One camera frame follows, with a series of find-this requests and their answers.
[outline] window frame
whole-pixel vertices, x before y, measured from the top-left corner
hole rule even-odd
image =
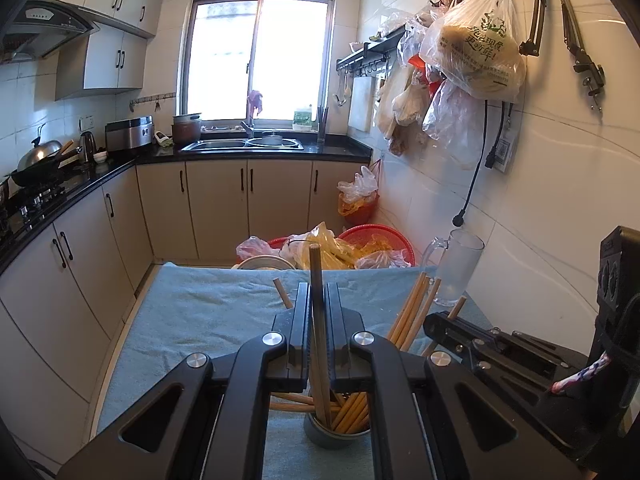
[[[219,2],[233,2],[233,1],[249,1],[249,0],[191,0],[191,9],[189,16],[189,25],[187,28],[187,35],[185,38],[185,48],[184,48],[184,57],[182,60],[182,71],[181,71],[181,84],[180,84],[180,113],[187,113],[187,100],[188,100],[188,89],[189,89],[189,66],[191,62],[191,43],[193,41],[193,29],[195,26],[196,14],[198,10],[198,6],[213,4]],[[249,73],[248,73],[248,83],[247,83],[247,93],[253,84],[254,78],[254,62],[255,62],[255,48],[256,41],[258,35],[258,26],[260,25],[260,13],[262,11],[262,3],[264,0],[257,0],[258,8],[256,11],[255,23],[254,23],[254,35],[252,39],[251,46],[251,56],[249,60]],[[335,0],[306,0],[311,2],[321,2],[327,4],[327,12],[326,12],[326,24],[324,30],[324,46],[322,49],[322,73],[320,75],[320,85],[318,88],[318,103],[320,106],[326,104],[326,98],[328,93],[328,81],[329,81],[329,64],[330,64],[330,51],[331,51],[331,40],[333,36],[334,29],[334,1]],[[207,124],[213,126],[237,126],[240,121],[247,121],[249,119],[249,110],[248,105],[246,107],[245,117],[242,119],[217,119],[217,120],[207,120]],[[293,118],[291,120],[268,120],[255,118],[254,125],[259,129],[292,129]]]

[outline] bag with green logo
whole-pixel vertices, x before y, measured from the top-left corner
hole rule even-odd
[[[433,22],[420,58],[476,99],[514,103],[526,65],[512,0],[464,0]]]

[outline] power outlet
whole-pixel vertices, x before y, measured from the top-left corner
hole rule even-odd
[[[80,119],[80,131],[85,132],[94,127],[94,116],[83,117]]]

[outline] range hood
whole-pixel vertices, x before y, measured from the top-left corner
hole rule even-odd
[[[57,0],[27,0],[0,45],[0,64],[45,57],[94,24]]]

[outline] power cord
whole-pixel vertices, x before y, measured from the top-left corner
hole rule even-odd
[[[506,103],[502,101],[502,110],[500,112],[500,127],[498,128],[498,135],[495,137],[494,145],[491,147],[491,150],[489,150],[489,153],[486,156],[486,160],[484,162],[484,166],[489,169],[491,169],[495,164],[495,150],[498,148],[498,142],[500,141],[500,136],[502,135],[502,126],[504,125],[504,107],[505,106],[506,106]]]
[[[465,222],[465,212],[466,207],[469,205],[469,200],[471,199],[471,192],[474,190],[474,185],[476,183],[476,177],[478,176],[478,171],[480,171],[480,164],[482,164],[482,159],[484,158],[484,145],[486,143],[486,118],[488,113],[489,101],[484,101],[484,130],[482,131],[482,153],[480,153],[480,158],[478,159],[478,164],[476,165],[476,172],[474,173],[474,177],[471,180],[471,186],[469,186],[469,193],[466,196],[465,206],[460,210],[460,212],[453,217],[451,221],[455,227],[462,227],[462,224]]]

